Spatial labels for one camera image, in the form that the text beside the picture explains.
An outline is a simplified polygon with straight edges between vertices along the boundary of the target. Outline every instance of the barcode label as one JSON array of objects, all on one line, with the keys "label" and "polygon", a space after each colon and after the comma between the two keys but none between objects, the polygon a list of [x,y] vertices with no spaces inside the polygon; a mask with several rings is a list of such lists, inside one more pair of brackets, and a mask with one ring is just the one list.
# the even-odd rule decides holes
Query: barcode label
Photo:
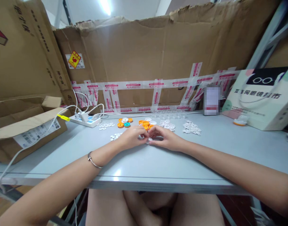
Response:
[{"label": "barcode label", "polygon": [[34,129],[30,129],[27,132],[21,133],[21,134],[15,136],[15,137],[13,137],[13,139],[22,148],[31,147],[33,144],[35,144],[35,142],[38,139],[41,139],[41,138],[49,135],[50,133],[53,133],[55,130],[58,130],[60,128],[60,125],[59,125],[58,121],[55,120],[55,122],[53,123],[53,126],[51,126],[49,131],[47,131],[47,129],[49,128],[51,123],[52,123],[52,120],[50,120],[50,121],[48,121],[48,122],[46,122],[46,123],[34,128]]}]

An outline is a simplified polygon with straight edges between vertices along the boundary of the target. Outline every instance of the ceiling light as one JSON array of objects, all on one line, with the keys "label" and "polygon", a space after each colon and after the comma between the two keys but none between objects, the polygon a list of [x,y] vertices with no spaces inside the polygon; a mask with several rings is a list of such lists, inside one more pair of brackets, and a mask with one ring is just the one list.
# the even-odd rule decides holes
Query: ceiling light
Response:
[{"label": "ceiling light", "polygon": [[110,6],[107,0],[100,0],[100,5],[106,14],[110,16]]}]

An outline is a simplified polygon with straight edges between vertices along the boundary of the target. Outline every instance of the black label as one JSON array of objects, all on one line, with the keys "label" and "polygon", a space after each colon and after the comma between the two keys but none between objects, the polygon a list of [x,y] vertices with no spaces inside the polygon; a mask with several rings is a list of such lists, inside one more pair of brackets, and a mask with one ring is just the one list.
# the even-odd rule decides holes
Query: black label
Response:
[{"label": "black label", "polygon": [[287,70],[288,67],[255,69],[253,75],[248,79],[247,84],[273,86],[277,77],[283,73],[281,76],[282,78]]}]

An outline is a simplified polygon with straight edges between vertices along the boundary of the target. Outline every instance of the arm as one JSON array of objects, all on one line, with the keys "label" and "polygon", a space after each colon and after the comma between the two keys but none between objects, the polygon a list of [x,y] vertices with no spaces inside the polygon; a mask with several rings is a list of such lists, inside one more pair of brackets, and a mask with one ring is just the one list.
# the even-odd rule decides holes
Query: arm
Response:
[{"label": "arm", "polygon": [[149,136],[164,137],[149,144],[191,155],[212,170],[240,185],[283,216],[288,216],[288,174],[186,141],[170,130],[154,126]]},{"label": "arm", "polygon": [[[142,126],[128,128],[117,140],[93,151],[98,166],[105,166],[119,152],[144,144],[148,133]],[[99,173],[85,155],[40,182],[14,203],[1,217],[0,225],[46,225]]]}]

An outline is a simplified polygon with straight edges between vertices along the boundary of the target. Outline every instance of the yellow tag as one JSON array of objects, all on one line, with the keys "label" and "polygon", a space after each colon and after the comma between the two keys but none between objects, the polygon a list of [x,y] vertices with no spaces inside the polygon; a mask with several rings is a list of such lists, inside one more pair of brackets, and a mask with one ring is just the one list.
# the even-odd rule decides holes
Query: yellow tag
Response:
[{"label": "yellow tag", "polygon": [[76,69],[79,61],[80,61],[81,57],[78,55],[78,53],[76,53],[75,51],[72,52],[70,59],[68,61],[68,63],[74,68]]},{"label": "yellow tag", "polygon": [[61,119],[66,120],[66,121],[70,121],[70,118],[65,117],[65,116],[61,116],[59,114],[57,114],[58,117],[61,117]]}]

